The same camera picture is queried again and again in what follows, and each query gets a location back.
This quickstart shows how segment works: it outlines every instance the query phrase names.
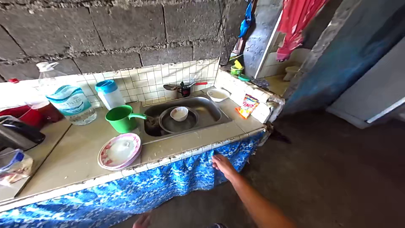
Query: black kettle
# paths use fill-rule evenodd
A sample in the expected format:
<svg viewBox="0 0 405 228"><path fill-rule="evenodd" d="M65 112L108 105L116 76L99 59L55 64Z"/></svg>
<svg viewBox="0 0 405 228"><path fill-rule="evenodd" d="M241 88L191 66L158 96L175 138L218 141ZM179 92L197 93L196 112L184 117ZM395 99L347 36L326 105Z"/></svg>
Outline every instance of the black kettle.
<svg viewBox="0 0 405 228"><path fill-rule="evenodd" d="M35 127L10 116L0 116L0 143L3 146L26 151L44 139L45 135Z"/></svg>

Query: yellow sponge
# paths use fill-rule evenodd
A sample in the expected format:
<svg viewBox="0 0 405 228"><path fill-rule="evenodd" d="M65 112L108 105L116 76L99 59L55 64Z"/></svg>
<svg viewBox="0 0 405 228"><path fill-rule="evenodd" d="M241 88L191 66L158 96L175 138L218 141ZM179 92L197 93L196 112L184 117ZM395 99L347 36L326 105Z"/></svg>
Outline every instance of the yellow sponge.
<svg viewBox="0 0 405 228"><path fill-rule="evenodd" d="M243 68L243 66L242 66L242 64L238 61L238 60L235 60L235 65L234 65L237 69L242 69Z"/></svg>

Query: blue floral curtain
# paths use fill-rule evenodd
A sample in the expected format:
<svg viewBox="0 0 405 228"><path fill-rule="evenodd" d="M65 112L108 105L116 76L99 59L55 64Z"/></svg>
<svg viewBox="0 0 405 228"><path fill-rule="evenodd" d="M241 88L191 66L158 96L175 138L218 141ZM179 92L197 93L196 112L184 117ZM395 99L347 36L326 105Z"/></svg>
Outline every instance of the blue floral curtain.
<svg viewBox="0 0 405 228"><path fill-rule="evenodd" d="M164 166L50 200L0 213L0 227L107 228L134 214L195 190L226 181L212 168L211 156L228 157L240 171L262 133Z"/></svg>

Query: red cap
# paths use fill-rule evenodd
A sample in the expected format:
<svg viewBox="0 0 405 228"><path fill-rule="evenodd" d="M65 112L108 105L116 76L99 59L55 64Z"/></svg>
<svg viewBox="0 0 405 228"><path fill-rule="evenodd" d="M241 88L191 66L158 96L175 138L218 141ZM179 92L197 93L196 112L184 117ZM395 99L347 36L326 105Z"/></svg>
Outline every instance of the red cap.
<svg viewBox="0 0 405 228"><path fill-rule="evenodd" d="M11 82L11 83L19 83L20 80L18 80L17 78L12 78L12 79L9 79L9 82Z"/></svg>

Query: water bottle label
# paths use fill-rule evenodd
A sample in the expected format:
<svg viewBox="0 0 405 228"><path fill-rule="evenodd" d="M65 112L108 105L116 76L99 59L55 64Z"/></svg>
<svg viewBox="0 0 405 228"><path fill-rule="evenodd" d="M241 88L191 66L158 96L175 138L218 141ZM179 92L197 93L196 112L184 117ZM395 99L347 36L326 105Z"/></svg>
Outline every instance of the water bottle label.
<svg viewBox="0 0 405 228"><path fill-rule="evenodd" d="M64 116L76 115L91 107L80 87L63 86L46 97Z"/></svg>

